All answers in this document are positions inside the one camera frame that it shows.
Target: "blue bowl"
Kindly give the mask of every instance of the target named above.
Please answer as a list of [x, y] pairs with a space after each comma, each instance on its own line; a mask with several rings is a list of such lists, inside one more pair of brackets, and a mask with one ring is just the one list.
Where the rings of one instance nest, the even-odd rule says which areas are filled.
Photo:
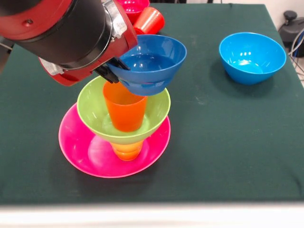
[[138, 45], [120, 59], [131, 69], [108, 64], [119, 81], [133, 94], [162, 92], [184, 62], [186, 47], [176, 39], [159, 35], [138, 35]]
[[219, 53], [226, 72], [236, 82], [253, 85], [273, 76], [286, 62], [286, 53], [273, 39], [241, 32], [224, 38]]

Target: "lime green bowl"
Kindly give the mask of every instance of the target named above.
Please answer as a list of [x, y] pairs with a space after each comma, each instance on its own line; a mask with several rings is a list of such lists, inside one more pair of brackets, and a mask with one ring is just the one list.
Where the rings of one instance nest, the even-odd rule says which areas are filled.
[[167, 117], [171, 100], [167, 89], [149, 96], [141, 127], [134, 132], [117, 130], [110, 119], [103, 87], [106, 80], [96, 77], [83, 87], [77, 99], [77, 111], [82, 122], [96, 135], [116, 144], [131, 144], [148, 138]]

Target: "table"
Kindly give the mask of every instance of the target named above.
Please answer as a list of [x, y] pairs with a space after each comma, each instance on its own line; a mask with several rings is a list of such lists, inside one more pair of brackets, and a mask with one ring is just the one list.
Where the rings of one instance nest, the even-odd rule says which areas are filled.
[[171, 140], [131, 177], [75, 169], [58, 144], [62, 117], [93, 77], [64, 87], [14, 47], [0, 76], [0, 205], [299, 201], [304, 183], [304, 90], [289, 60], [254, 86], [225, 74], [218, 46], [251, 31], [282, 41], [263, 5], [153, 4], [162, 31], [188, 56], [168, 87]]

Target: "orange plastic cup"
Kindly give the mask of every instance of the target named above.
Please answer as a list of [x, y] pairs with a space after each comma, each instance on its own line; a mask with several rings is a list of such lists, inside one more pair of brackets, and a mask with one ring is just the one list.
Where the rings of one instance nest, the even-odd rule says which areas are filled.
[[129, 144], [129, 145], [119, 145], [115, 143], [110, 143], [114, 150], [114, 153], [123, 161], [132, 161], [139, 155], [143, 147], [143, 141]]
[[146, 7], [133, 28], [137, 35], [141, 34], [156, 34], [165, 26], [165, 18], [153, 7]]
[[110, 118], [116, 129], [122, 132], [133, 132], [141, 127], [147, 96], [132, 94], [120, 82], [116, 84], [106, 82], [103, 94]]

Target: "pink bowl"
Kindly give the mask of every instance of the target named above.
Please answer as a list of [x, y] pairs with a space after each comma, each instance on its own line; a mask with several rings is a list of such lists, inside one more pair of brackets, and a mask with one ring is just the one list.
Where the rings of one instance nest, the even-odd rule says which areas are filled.
[[132, 24], [136, 22], [143, 9], [150, 5], [149, 0], [118, 0]]

